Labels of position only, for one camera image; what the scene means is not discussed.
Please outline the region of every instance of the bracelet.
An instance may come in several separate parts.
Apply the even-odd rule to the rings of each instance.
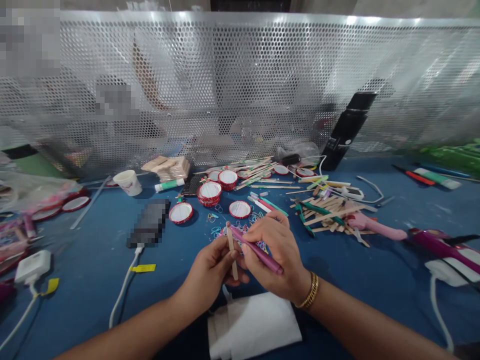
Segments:
[[[310,271],[311,274],[311,287],[310,292],[306,299],[299,305],[295,305],[298,309],[307,310],[312,304],[314,303],[315,297],[317,296],[317,292],[319,290],[319,277],[314,272]]]

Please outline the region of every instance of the charging cable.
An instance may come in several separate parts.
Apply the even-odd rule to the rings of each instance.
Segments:
[[[117,308],[120,304],[120,300],[122,299],[122,296],[124,295],[124,292],[125,292],[125,288],[127,287],[127,282],[129,281],[129,275],[130,275],[131,268],[133,268],[135,266],[135,263],[137,262],[137,259],[139,258],[139,255],[140,255],[140,253],[142,252],[143,249],[144,249],[143,245],[142,246],[138,245],[138,247],[135,249],[135,257],[133,258],[133,261],[131,262],[131,265],[128,267],[128,270],[127,270],[126,275],[125,275],[125,280],[123,280],[123,285],[121,286],[120,294],[118,294],[118,298],[116,299],[115,305],[113,306],[113,309],[111,310],[110,321],[108,322],[108,328],[109,329],[111,329],[114,325],[115,311],[117,311]]]
[[[27,315],[29,314],[30,310],[32,310],[32,307],[34,306],[35,300],[37,300],[37,298],[39,297],[39,293],[37,292],[37,290],[35,290],[35,282],[38,280],[38,278],[39,278],[38,275],[34,275],[34,276],[28,278],[25,281],[25,285],[28,285],[29,288],[30,288],[32,299],[31,299],[30,303],[28,304],[28,307],[26,308],[25,312],[21,316],[20,320],[18,321],[16,326],[11,331],[10,335],[8,335],[8,337],[5,339],[5,341],[0,345],[0,352],[5,347],[5,345],[7,345],[7,343],[14,337],[17,330],[20,328],[20,326],[23,324],[23,322],[27,318]]]
[[[440,323],[441,330],[443,331],[443,334],[445,335],[445,340],[446,340],[446,350],[453,354],[454,353],[454,342],[452,340],[452,336],[449,333],[449,329],[445,325],[444,320],[442,319],[442,315],[440,314],[439,306],[437,305],[437,292],[436,292],[436,283],[437,277],[435,275],[431,275],[430,279],[430,301],[431,301],[431,306],[433,307],[433,312],[435,313],[435,316]]]

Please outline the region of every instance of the hand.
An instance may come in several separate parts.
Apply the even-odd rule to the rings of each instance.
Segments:
[[[250,243],[263,240],[273,258],[283,268],[282,275],[275,274],[249,246],[243,244],[241,249],[245,263],[252,275],[269,292],[300,305],[310,292],[312,277],[302,264],[299,247],[290,231],[287,217],[280,211],[271,211],[256,221],[243,238]]]
[[[235,287],[241,282],[246,284],[250,281],[241,269],[247,267],[239,254],[240,246],[236,241],[233,246],[235,250],[230,251],[228,238],[220,236],[200,250],[185,282],[175,294],[196,317],[212,306],[223,283]],[[239,265],[238,280],[234,280],[232,275],[232,264],[235,260]]]

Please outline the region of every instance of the yellow tag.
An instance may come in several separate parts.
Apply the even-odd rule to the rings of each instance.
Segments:
[[[148,273],[151,271],[155,271],[156,267],[157,267],[156,264],[138,265],[135,267],[131,267],[130,271],[133,271],[134,273]]]
[[[48,288],[45,292],[41,292],[40,295],[46,296],[53,293],[59,287],[59,281],[60,279],[58,277],[48,280]]]

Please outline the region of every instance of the white paper cup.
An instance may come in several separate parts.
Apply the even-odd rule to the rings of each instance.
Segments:
[[[137,174],[133,170],[126,170],[113,177],[116,182],[128,196],[137,196],[142,192],[142,185],[137,179]]]

